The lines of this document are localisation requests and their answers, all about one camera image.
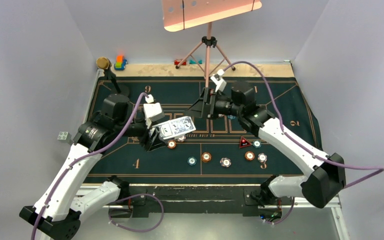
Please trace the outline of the blue playing card deck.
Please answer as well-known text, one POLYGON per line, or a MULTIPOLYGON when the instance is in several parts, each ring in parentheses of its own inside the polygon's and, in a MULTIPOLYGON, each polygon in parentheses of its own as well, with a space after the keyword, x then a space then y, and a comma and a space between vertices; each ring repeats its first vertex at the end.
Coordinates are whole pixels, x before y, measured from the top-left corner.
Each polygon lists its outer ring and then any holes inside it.
POLYGON ((161 140, 171 140, 184 136, 196 130, 193 119, 190 116, 182 116, 154 125, 159 130, 161 140))

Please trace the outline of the green poker chip stack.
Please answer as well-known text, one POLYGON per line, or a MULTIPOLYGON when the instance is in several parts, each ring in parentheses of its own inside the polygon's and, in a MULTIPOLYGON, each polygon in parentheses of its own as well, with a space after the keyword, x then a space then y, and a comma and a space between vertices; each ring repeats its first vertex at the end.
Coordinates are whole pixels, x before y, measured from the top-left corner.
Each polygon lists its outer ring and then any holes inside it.
POLYGON ((190 166, 194 166, 196 163, 197 163, 197 159, 195 157, 189 157, 187 159, 187 163, 190 165, 190 166))

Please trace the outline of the red triangular dealer button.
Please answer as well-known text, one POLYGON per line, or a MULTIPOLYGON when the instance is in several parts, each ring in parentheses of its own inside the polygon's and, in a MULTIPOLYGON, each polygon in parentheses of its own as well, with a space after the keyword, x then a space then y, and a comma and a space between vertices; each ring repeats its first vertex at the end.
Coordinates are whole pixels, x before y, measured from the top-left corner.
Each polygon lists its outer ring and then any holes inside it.
POLYGON ((246 148, 246 147, 252 147, 253 144, 247 140, 244 136, 241 136, 240 137, 240 140, 239 140, 239 148, 240 149, 243 149, 243 148, 246 148))

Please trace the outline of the orange poker chip stack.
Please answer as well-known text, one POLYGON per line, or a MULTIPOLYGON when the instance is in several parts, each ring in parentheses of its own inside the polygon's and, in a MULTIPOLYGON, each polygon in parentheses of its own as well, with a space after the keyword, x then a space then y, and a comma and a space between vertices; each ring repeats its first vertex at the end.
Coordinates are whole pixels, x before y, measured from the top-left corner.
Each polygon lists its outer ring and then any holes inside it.
POLYGON ((212 155, 209 152, 203 152, 201 155, 201 161, 204 163, 208 163, 212 160, 212 155))

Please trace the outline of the pink poker chip stack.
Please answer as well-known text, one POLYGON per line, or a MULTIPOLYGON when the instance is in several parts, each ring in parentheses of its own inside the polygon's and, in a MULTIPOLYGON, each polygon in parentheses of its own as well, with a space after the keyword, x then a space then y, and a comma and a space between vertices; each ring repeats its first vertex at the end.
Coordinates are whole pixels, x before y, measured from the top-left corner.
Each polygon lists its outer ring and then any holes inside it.
POLYGON ((232 165, 232 161, 227 157, 223 157, 220 159, 220 165, 224 168, 228 168, 232 165))

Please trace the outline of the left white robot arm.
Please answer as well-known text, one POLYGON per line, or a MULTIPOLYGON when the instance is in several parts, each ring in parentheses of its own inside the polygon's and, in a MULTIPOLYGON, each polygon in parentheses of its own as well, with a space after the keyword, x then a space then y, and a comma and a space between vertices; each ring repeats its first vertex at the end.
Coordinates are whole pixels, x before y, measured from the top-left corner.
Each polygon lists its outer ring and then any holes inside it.
POLYGON ((51 240, 70 240, 98 209, 129 202, 133 198, 129 184, 117 176, 110 176, 79 199, 75 196, 103 154, 123 136, 142 137, 150 147, 155 133, 152 125, 163 116, 161 105, 150 94, 141 93, 136 103, 123 94, 109 95, 101 109, 79 127, 63 166, 45 193, 34 205, 21 209, 20 217, 32 225, 31 239, 41 233, 51 240))

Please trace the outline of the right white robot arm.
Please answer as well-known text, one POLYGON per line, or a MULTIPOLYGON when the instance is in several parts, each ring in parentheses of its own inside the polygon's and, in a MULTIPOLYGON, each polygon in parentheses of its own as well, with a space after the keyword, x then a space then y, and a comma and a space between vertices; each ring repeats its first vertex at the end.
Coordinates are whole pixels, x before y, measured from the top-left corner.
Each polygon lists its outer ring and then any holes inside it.
POLYGON ((255 95, 255 88, 247 82, 235 81, 230 96, 221 87, 206 87, 185 115, 201 119, 235 116, 244 130, 275 147, 303 173, 271 176, 261 184, 256 202, 264 206, 282 197, 299 197, 324 208, 346 185, 345 170, 340 168, 344 159, 337 153, 328 155, 298 137, 284 126, 279 115, 259 106, 255 95))

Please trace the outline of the dark green poker mat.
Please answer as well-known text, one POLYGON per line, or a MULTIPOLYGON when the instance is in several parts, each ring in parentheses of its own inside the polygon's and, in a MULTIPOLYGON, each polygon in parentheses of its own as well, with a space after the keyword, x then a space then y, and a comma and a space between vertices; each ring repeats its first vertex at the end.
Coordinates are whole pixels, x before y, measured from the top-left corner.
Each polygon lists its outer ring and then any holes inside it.
MULTIPOLYGON (((283 124, 307 143, 322 148, 321 131, 317 118, 307 103, 294 77, 241 77, 256 91, 256 102, 273 112, 278 108, 283 124)), ((205 87, 201 77, 119 77, 117 82, 130 90, 135 103, 140 93, 152 94, 160 102, 164 119, 181 117, 200 96, 205 87)), ((238 120, 226 116, 211 120, 196 118, 196 131, 186 136, 174 149, 160 147, 145 151, 136 137, 123 137, 112 146, 89 172, 85 182, 100 184, 110 176, 132 184, 260 184, 272 175, 297 176, 300 169, 275 147, 263 142, 260 148, 239 148, 240 138, 255 137, 240 126, 238 120), (255 154, 254 160, 244 158, 246 152, 255 154), (204 152, 211 154, 209 162, 202 162, 204 152), (267 156, 266 163, 258 161, 258 154, 267 156), (189 157, 197 163, 189 165, 189 157), (230 167, 222 167, 221 158, 231 160, 230 167)))

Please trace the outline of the teal toy block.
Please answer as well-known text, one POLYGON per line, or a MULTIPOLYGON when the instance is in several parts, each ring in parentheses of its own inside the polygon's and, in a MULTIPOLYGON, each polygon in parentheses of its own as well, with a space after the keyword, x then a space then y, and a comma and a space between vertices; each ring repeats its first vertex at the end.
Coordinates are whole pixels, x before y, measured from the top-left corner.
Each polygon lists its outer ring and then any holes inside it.
POLYGON ((202 64, 203 63, 203 61, 200 59, 200 60, 198 60, 198 61, 195 61, 195 60, 193 60, 193 59, 190 59, 189 60, 189 64, 190 65, 200 65, 200 64, 202 64))

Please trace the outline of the red toy block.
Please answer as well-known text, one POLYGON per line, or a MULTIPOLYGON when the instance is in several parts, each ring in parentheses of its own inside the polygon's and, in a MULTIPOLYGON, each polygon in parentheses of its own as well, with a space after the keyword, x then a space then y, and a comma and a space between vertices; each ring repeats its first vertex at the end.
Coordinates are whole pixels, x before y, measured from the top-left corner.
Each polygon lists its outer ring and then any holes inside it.
POLYGON ((182 61, 181 59, 176 59, 176 60, 174 60, 174 64, 175 65, 182 65, 182 66, 185 66, 186 64, 187 64, 187 61, 185 60, 185 61, 182 61))

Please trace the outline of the grey lego block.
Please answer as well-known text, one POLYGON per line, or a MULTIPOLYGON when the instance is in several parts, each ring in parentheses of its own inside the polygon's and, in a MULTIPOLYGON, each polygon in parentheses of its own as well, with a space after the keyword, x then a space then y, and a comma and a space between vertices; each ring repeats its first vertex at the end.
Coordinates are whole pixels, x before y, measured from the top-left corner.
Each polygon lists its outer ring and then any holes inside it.
POLYGON ((60 131, 57 140, 62 143, 66 143, 69 145, 72 145, 74 143, 74 140, 72 138, 72 135, 67 131, 60 131))

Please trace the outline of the colourful toy block stack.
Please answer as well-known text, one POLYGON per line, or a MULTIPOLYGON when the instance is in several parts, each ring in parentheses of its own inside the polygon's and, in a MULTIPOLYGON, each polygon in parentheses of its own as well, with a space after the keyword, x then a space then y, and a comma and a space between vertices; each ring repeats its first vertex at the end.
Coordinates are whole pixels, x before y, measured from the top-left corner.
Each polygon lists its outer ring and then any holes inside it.
POLYGON ((114 69, 117 71, 123 71, 126 69, 126 65, 128 64, 127 59, 124 55, 117 55, 115 58, 114 69))

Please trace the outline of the gold round knob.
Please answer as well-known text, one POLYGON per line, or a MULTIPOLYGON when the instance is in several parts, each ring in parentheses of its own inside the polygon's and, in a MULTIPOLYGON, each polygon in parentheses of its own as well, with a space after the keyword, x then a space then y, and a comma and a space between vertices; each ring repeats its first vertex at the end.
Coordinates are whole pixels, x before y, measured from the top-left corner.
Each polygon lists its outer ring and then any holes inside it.
POLYGON ((101 70, 107 70, 111 67, 112 63, 107 57, 99 57, 96 59, 96 66, 101 70))

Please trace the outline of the pink music stand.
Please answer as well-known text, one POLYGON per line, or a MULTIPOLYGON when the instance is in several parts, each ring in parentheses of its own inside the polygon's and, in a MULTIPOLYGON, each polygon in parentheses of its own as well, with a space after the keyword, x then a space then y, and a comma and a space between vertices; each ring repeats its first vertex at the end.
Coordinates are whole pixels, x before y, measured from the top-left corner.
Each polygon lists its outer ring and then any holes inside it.
POLYGON ((207 25, 207 32, 200 42, 183 58, 186 61, 189 58, 196 61, 193 54, 205 46, 204 64, 198 67, 204 72, 205 86, 210 85, 210 74, 216 69, 210 70, 210 52, 216 48, 222 56, 219 66, 224 62, 235 71, 236 67, 221 49, 218 40, 213 36, 213 23, 229 17, 253 12, 260 9, 263 4, 260 0, 163 0, 162 19, 163 27, 168 32, 179 32, 193 27, 207 25))

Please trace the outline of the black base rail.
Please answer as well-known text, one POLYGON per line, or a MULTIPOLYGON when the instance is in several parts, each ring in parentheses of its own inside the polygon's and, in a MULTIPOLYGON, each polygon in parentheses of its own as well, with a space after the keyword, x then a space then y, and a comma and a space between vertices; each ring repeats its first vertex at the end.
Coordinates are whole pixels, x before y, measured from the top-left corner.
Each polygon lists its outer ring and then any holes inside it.
POLYGON ((293 205, 282 197, 264 201, 259 184, 131 184, 131 200, 111 202, 107 207, 131 210, 134 218, 151 213, 239 214, 243 217, 284 217, 293 205))

